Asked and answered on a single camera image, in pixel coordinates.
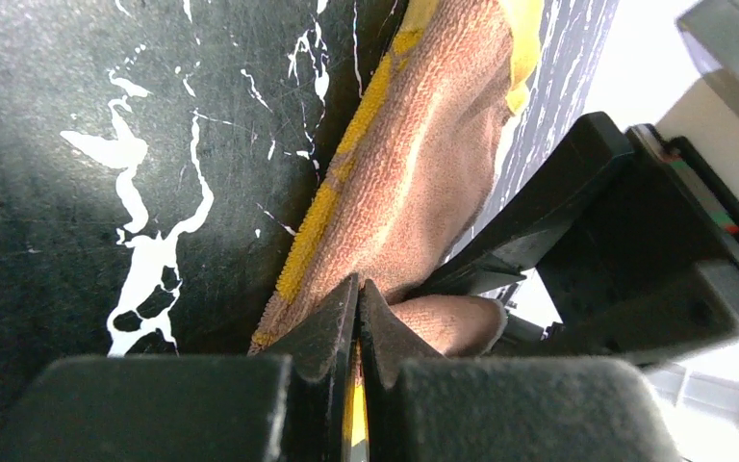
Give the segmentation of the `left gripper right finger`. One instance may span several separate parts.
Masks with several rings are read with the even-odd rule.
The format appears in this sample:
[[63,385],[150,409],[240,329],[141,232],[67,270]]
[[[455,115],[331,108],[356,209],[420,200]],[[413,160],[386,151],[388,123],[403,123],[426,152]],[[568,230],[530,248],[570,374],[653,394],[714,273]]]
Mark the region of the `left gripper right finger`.
[[448,359],[372,282],[357,305],[372,461],[676,461],[652,388],[606,357]]

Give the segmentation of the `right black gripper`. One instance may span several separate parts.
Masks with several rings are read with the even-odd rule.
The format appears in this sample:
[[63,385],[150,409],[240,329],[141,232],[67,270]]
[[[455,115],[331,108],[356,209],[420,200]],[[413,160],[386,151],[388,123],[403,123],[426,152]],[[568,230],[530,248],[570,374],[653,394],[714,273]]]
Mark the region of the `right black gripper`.
[[408,297],[479,295],[535,269],[562,324],[509,356],[653,365],[739,337],[737,223],[605,112],[580,116],[515,197]]

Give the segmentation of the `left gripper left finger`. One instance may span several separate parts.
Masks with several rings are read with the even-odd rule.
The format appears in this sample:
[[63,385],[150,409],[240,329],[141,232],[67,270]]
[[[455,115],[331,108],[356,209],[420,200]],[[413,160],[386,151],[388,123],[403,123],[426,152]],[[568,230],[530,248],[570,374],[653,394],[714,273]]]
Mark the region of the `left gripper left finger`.
[[253,355],[71,357],[13,409],[3,461],[345,461],[359,294],[348,276]]

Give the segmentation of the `yellow brown cloth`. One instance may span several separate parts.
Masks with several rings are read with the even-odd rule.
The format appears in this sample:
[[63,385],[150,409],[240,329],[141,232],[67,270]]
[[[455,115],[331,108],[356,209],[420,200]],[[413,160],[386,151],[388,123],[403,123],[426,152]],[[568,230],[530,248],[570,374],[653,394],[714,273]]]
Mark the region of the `yellow brown cloth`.
[[501,172],[541,56],[540,1],[412,1],[293,240],[257,354],[351,274],[449,357],[502,333],[501,303],[413,295],[472,227]]

